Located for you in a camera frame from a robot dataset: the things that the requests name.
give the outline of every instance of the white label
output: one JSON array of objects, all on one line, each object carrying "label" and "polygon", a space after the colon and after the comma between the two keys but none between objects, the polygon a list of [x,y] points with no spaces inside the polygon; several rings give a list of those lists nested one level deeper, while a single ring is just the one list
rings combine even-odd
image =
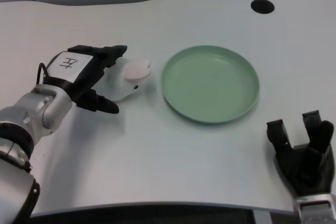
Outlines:
[{"label": "white label", "polygon": [[62,52],[49,66],[48,74],[51,77],[67,80],[74,83],[84,67],[93,58],[91,55]]}]

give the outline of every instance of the black cable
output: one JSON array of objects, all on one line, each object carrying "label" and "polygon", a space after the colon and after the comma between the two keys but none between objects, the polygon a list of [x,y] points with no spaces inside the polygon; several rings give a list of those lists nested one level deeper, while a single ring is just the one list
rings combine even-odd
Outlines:
[{"label": "black cable", "polygon": [[46,77],[49,77],[48,71],[46,66],[43,63],[40,63],[38,65],[38,70],[37,70],[37,79],[36,79],[36,84],[40,83],[40,76],[41,76],[41,69],[43,68],[43,72],[46,75]]}]

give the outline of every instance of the black grommet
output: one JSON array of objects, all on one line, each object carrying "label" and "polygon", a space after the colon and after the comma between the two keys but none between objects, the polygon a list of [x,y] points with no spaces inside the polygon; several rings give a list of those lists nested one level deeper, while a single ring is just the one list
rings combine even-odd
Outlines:
[{"label": "black grommet", "polygon": [[274,4],[268,0],[254,0],[251,3],[251,8],[261,14],[269,14],[274,11]]}]

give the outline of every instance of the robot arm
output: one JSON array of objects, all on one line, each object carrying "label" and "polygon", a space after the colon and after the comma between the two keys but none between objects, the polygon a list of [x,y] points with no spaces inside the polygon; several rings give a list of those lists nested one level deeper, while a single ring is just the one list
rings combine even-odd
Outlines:
[{"label": "robot arm", "polygon": [[[39,66],[37,84],[16,104],[0,111],[0,224],[29,218],[40,188],[29,173],[34,146],[52,134],[72,107],[118,113],[118,106],[91,89],[127,47],[76,46]],[[43,83],[39,84],[40,71]]]},{"label": "robot arm", "polygon": [[292,147],[282,120],[267,123],[267,136],[276,151],[279,174],[295,197],[294,210],[303,224],[335,224],[335,196],[331,194],[334,126],[319,111],[303,114],[309,144]]}]

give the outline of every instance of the table surface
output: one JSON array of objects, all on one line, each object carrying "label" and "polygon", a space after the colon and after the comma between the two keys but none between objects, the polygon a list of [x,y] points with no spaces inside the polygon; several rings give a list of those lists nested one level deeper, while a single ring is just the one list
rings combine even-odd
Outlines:
[{"label": "table surface", "polygon": [[[38,143],[31,158],[41,185],[34,213],[167,201],[292,211],[266,123],[283,119],[292,145],[308,141],[302,113],[320,110],[336,123],[336,0],[269,0],[275,11],[267,15],[255,13],[252,1],[0,3],[2,108],[33,88],[40,62],[78,44],[128,45],[125,57],[152,63],[151,81],[118,102],[120,114],[73,106]],[[164,64],[197,45],[228,48],[255,67],[260,98],[250,113],[201,125],[164,102]]]}]

